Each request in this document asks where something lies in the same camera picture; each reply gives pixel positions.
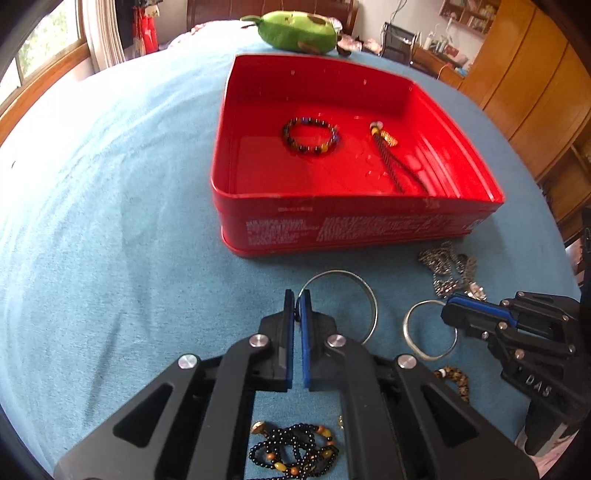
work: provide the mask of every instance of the silver bangle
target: silver bangle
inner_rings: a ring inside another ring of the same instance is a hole
[[[371,338],[371,336],[374,334],[375,329],[378,327],[378,299],[375,297],[374,291],[371,289],[371,287],[367,285],[367,283],[365,283],[365,280],[363,280],[363,278],[354,274],[353,272],[350,272],[348,270],[327,270],[326,272],[314,275],[304,284],[304,286],[298,293],[297,301],[295,303],[295,309],[297,310],[298,305],[300,304],[300,297],[302,296],[304,290],[308,287],[308,285],[310,285],[314,280],[320,277],[325,277],[327,275],[343,275],[344,277],[348,277],[355,283],[357,283],[357,285],[359,285],[367,295],[369,304],[371,305],[372,324],[367,332],[367,335],[365,335],[363,340],[361,340],[361,345],[365,345]]]
[[[408,322],[410,321],[411,313],[413,312],[413,310],[415,308],[417,308],[420,305],[426,305],[426,304],[429,304],[429,303],[434,303],[436,305],[441,305],[442,307],[444,307],[446,305],[446,303],[444,301],[441,301],[441,300],[423,300],[423,301],[420,301],[420,302],[416,303],[415,305],[413,305],[412,307],[410,307],[410,310],[404,316],[404,320],[402,321],[402,333],[404,335],[404,340],[406,341],[407,345],[411,348],[411,350],[418,357],[420,357],[422,360],[433,362],[435,360],[439,360],[440,358],[443,358],[444,356],[449,355],[452,352],[452,350],[455,348],[455,346],[457,344],[457,328],[454,329],[456,331],[456,337],[453,340],[452,346],[446,352],[442,353],[441,355],[437,355],[437,356],[427,355],[419,347],[417,347],[416,343],[414,343],[413,340],[410,338],[410,333],[408,333]]]

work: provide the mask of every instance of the beaded bracelet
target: beaded bracelet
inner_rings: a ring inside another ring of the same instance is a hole
[[[263,421],[256,422],[251,429],[253,434],[261,434],[265,440],[250,449],[248,457],[258,466],[281,473],[275,480],[318,477],[324,475],[332,466],[339,453],[329,429],[322,425],[298,423],[286,429],[268,426]],[[316,446],[314,435],[326,441],[323,447]],[[282,459],[282,448],[291,446],[294,462]],[[258,452],[264,451],[264,460]]]
[[[291,135],[290,129],[295,125],[310,125],[312,127],[322,127],[327,128],[330,130],[331,137],[328,142],[323,144],[317,145],[315,147],[310,147],[308,145],[301,145],[299,144]],[[288,147],[296,150],[300,153],[315,153],[316,155],[320,155],[323,153],[328,152],[332,147],[334,147],[340,140],[339,134],[337,133],[338,129],[328,123],[326,120],[320,120],[318,118],[292,118],[289,122],[285,124],[282,130],[283,140],[287,144]]]

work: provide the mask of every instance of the silver chain necklace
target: silver chain necklace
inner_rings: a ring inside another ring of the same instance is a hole
[[[438,297],[444,299],[460,290],[473,299],[486,300],[484,289],[474,279],[476,259],[466,254],[456,254],[450,241],[443,242],[438,248],[420,252],[418,260],[433,272],[433,288]]]

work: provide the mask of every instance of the white curtain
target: white curtain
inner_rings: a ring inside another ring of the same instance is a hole
[[[105,70],[125,61],[115,0],[82,0],[82,16],[86,41],[95,70]]]

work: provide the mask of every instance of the metal screw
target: metal screw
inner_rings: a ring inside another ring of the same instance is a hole
[[[195,365],[199,362],[199,358],[197,358],[192,353],[185,353],[181,358],[178,359],[178,365],[183,370],[190,370],[191,368],[195,368]]]
[[[398,366],[400,368],[410,370],[411,368],[415,368],[417,366],[417,359],[412,355],[405,353],[404,355],[400,355],[398,357]]]
[[[347,339],[344,336],[335,333],[326,339],[326,343],[328,343],[332,348],[341,348],[347,343]]]
[[[261,348],[267,346],[269,343],[269,337],[261,333],[256,333],[248,339],[248,343],[254,348]]]

